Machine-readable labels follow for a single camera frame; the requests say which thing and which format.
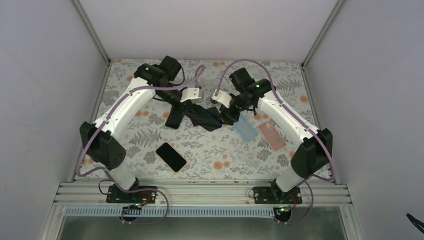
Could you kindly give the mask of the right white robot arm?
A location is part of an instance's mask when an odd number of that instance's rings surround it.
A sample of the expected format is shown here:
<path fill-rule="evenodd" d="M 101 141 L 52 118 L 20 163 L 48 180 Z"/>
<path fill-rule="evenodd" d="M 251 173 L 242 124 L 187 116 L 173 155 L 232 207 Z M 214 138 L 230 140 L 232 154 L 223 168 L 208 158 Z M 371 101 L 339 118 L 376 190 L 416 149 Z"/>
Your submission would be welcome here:
<path fill-rule="evenodd" d="M 331 163 L 333 134 L 320 130 L 286 104 L 270 79 L 254 80 L 243 67 L 230 76 L 238 95 L 216 89 L 212 101 L 221 104 L 220 118 L 227 125 L 236 123 L 240 113 L 254 107 L 267 114 L 280 127 L 285 127 L 297 147 L 287 169 L 271 182 L 274 202 L 284 203 L 292 191 L 325 165 Z"/>

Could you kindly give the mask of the pink phone case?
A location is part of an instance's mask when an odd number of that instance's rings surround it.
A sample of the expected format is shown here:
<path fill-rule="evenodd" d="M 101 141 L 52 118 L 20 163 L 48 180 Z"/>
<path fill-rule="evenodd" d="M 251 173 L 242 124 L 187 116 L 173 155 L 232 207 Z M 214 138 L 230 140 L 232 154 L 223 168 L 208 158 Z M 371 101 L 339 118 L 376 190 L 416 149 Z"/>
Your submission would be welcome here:
<path fill-rule="evenodd" d="M 270 121 L 260 124 L 258 130 L 272 150 L 278 151 L 286 146 L 284 138 Z"/>

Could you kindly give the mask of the light blue phone case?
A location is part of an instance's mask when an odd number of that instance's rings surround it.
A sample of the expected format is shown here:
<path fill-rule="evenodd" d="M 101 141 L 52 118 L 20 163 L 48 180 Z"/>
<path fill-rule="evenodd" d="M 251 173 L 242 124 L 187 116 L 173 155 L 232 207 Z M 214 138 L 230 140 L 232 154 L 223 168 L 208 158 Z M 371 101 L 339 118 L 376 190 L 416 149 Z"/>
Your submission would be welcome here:
<path fill-rule="evenodd" d="M 233 126 L 241 138 L 247 143 L 258 136 L 258 132 L 242 114 L 239 115 L 238 121 L 235 122 Z"/>

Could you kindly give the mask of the phone from blue case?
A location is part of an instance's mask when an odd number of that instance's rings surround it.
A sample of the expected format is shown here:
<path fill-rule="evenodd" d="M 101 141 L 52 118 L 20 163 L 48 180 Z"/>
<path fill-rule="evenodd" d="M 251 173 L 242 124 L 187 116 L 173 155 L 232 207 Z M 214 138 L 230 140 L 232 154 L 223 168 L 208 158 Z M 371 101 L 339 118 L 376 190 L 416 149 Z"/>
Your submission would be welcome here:
<path fill-rule="evenodd" d="M 178 129 L 184 118 L 184 113 L 181 108 L 172 107 L 165 122 L 165 126 L 171 129 Z"/>

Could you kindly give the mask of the black phone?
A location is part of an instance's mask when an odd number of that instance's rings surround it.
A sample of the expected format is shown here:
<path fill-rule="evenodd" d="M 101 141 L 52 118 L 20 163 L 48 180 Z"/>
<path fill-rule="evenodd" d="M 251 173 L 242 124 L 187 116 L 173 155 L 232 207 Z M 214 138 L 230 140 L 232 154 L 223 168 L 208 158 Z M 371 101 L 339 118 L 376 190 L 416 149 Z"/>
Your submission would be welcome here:
<path fill-rule="evenodd" d="M 179 154 L 169 143 L 163 143 L 155 153 L 170 167 L 170 169 L 177 173 L 186 166 L 186 159 Z"/>
<path fill-rule="evenodd" d="M 216 107 L 204 108 L 200 105 L 195 107 L 197 114 L 194 115 L 194 120 L 200 127 L 206 129 L 209 132 L 220 129 L 223 122 L 219 119 L 219 111 Z"/>

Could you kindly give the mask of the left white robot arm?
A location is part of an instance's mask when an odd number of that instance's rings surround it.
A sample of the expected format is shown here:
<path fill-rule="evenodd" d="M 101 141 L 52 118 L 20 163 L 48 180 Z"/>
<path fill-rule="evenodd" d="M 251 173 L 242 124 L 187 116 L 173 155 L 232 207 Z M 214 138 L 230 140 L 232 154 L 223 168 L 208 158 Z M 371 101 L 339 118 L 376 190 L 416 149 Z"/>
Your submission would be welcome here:
<path fill-rule="evenodd" d="M 175 85 L 172 82 L 181 69 L 180 63 L 170 56 L 160 64 L 140 65 L 111 108 L 93 123 L 85 121 L 81 124 L 82 150 L 76 166 L 77 176 L 85 177 L 96 171 L 104 171 L 119 189 L 119 196 L 124 201 L 131 203 L 139 197 L 137 178 L 123 163 L 126 151 L 118 139 L 135 113 L 154 96 L 162 98 L 202 127 L 215 124 L 213 117 L 200 115 L 202 108 L 199 105 L 189 104 L 189 101 L 200 98 L 200 88 L 190 85 L 198 81 L 205 66 L 200 65 L 188 82 Z"/>

